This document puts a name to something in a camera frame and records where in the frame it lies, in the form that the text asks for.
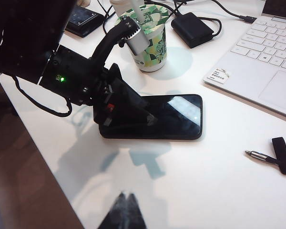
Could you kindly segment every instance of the floor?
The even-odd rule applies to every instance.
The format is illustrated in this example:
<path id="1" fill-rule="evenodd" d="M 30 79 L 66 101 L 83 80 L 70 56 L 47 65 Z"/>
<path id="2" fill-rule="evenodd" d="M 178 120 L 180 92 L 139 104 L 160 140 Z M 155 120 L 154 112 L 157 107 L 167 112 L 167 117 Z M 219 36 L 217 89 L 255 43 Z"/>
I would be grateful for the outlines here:
<path id="1" fill-rule="evenodd" d="M 0 229 L 82 229 L 0 86 Z"/>

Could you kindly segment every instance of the white desk surface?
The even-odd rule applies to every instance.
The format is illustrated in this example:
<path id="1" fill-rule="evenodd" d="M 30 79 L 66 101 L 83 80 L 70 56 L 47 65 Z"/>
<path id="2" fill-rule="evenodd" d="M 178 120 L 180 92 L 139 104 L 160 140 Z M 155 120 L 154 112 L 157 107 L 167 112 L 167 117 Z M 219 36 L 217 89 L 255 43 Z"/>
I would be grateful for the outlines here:
<path id="1" fill-rule="evenodd" d="M 101 2 L 109 7 L 108 1 Z M 256 17 L 265 3 L 220 2 L 232 12 Z M 102 13 L 96 1 L 89 9 Z M 93 122 L 91 107 L 73 105 L 71 116 L 58 118 L 30 103 L 10 77 L 0 77 L 87 229 L 99 226 L 121 191 L 137 196 L 149 229 L 286 229 L 286 176 L 276 166 L 244 153 L 249 149 L 274 156 L 271 139 L 283 136 L 286 141 L 286 118 L 202 81 L 250 25 L 208 0 L 196 0 L 181 9 L 189 11 L 222 20 L 220 36 L 189 49 L 172 30 L 170 19 L 166 24 L 168 59 L 162 69 L 139 71 L 129 50 L 118 46 L 106 66 L 117 63 L 125 81 L 141 95 L 201 95 L 204 129 L 195 141 L 104 139 Z M 115 19 L 109 20 L 107 29 Z M 217 30 L 215 23 L 207 24 Z M 101 27 L 83 39 L 66 32 L 61 44 L 89 57 L 103 36 Z M 41 103 L 67 110 L 59 96 L 23 80 L 20 84 Z"/>

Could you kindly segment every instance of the cable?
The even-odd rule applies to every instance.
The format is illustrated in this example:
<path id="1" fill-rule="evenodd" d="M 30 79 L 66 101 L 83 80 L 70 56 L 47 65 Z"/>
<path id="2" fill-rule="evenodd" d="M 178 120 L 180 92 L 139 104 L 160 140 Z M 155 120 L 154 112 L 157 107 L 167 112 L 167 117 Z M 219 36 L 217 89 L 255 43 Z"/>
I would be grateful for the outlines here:
<path id="1" fill-rule="evenodd" d="M 100 5 L 100 7 L 103 9 L 103 11 L 106 13 L 105 8 L 104 8 L 104 6 L 100 3 L 100 1 L 99 1 L 99 0 L 97 0 L 97 2 L 99 3 L 99 5 Z"/>
<path id="2" fill-rule="evenodd" d="M 189 1 L 194 1 L 194 0 L 175 0 L 175 1 L 177 1 L 177 2 L 189 2 Z M 237 15 L 237 14 L 235 14 L 235 13 L 230 12 L 229 10 L 227 10 L 227 9 L 226 9 L 219 1 L 217 1 L 217 0 L 211 0 L 211 1 L 213 1 L 213 2 L 215 2 L 217 5 L 219 5 L 226 13 L 228 13 L 228 14 L 234 16 L 234 17 L 237 17 L 237 18 L 239 18 L 239 19 L 242 19 L 242 20 L 244 20 L 245 22 L 248 22 L 248 23 L 251 23 L 251 24 L 252 24 L 252 23 L 256 20 L 255 17 Z"/>
<path id="3" fill-rule="evenodd" d="M 40 103 L 38 103 L 37 101 L 35 101 L 32 97 L 30 97 L 28 94 L 26 94 L 25 91 L 20 88 L 18 78 L 17 78 L 15 75 L 12 75 L 11 77 L 12 77 L 13 80 L 15 81 L 16 88 L 17 88 L 28 100 L 30 100 L 35 106 L 37 106 L 37 107 L 40 108 L 41 110 L 44 110 L 44 111 L 46 111 L 46 112 L 48 112 L 48 113 L 50 113 L 50 114 L 52 114 L 52 115 L 58 116 L 58 117 L 67 117 L 67 116 L 69 116 L 69 115 L 71 114 L 71 112 L 72 112 L 72 105 L 71 105 L 70 99 L 64 97 L 64 99 L 65 99 L 66 102 L 67 102 L 67 107 L 68 107 L 68 109 L 69 109 L 69 111 L 68 111 L 67 113 L 60 113 L 60 112 L 51 110 L 51 109 L 45 107 L 44 105 L 41 105 Z"/>
<path id="4" fill-rule="evenodd" d="M 221 28 L 222 28 L 222 24 L 221 24 L 221 21 L 220 21 L 219 19 L 217 19 L 217 18 L 206 18 L 206 17 L 198 17 L 198 18 L 199 18 L 200 20 L 207 20 L 207 21 L 216 21 L 216 22 L 218 22 L 218 24 L 219 24 L 219 29 L 218 29 L 217 33 L 212 34 L 212 35 L 213 35 L 213 37 L 215 37 L 215 36 L 217 36 L 217 35 L 220 33 Z"/>
<path id="5" fill-rule="evenodd" d="M 174 10 L 172 7 L 170 7 L 170 6 L 166 5 L 166 4 L 163 4 L 163 3 L 160 3 L 160 2 L 155 2 L 155 1 L 152 1 L 152 0 L 146 0 L 146 2 L 150 3 L 150 4 L 154 4 L 154 5 L 163 6 L 163 7 L 167 8 L 170 12 L 175 14 L 176 16 L 181 15 L 181 13 L 178 13 L 176 10 Z"/>
<path id="6" fill-rule="evenodd" d="M 175 11 L 176 11 L 177 13 L 181 14 L 181 12 L 178 10 L 179 7 L 177 6 L 177 1 L 176 1 L 176 0 L 174 0 L 174 5 L 175 5 Z"/>
<path id="7" fill-rule="evenodd" d="M 102 27 L 103 27 L 103 30 L 104 30 L 105 34 L 107 34 L 107 31 L 105 29 L 105 24 L 108 21 L 108 19 L 111 18 L 115 14 L 115 12 L 113 12 L 110 16 L 108 16 L 111 9 L 112 9 L 112 6 L 109 7 L 109 9 L 106 11 L 106 14 L 104 16 L 104 21 L 103 21 Z"/>
<path id="8" fill-rule="evenodd" d="M 172 11 L 172 12 L 168 15 L 168 18 L 167 18 L 167 19 L 169 19 L 175 12 L 177 12 L 178 9 L 179 9 L 183 4 L 184 4 L 184 2 L 181 2 L 181 3 L 178 5 L 178 7 L 177 7 L 176 9 L 174 9 L 174 11 Z"/>

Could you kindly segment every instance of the black smartphone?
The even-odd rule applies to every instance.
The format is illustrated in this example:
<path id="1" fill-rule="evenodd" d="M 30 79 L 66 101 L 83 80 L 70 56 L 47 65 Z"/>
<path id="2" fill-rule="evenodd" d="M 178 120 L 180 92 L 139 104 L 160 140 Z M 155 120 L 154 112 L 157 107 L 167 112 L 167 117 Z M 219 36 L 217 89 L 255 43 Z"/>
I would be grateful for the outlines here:
<path id="1" fill-rule="evenodd" d="M 80 37 L 85 37 L 102 25 L 103 21 L 103 15 L 80 6 L 75 6 L 67 24 L 66 31 Z"/>
<path id="2" fill-rule="evenodd" d="M 143 96 L 158 121 L 150 126 L 99 126 L 105 138 L 194 140 L 202 134 L 203 102 L 197 94 Z"/>

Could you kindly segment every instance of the white laptop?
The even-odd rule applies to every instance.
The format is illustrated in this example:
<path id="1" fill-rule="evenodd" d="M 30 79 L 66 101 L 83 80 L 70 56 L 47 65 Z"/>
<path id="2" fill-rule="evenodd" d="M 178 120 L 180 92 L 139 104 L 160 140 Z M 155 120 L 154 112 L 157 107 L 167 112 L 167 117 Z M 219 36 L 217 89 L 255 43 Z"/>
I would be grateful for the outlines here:
<path id="1" fill-rule="evenodd" d="M 204 81 L 286 115 L 286 0 L 266 0 Z"/>

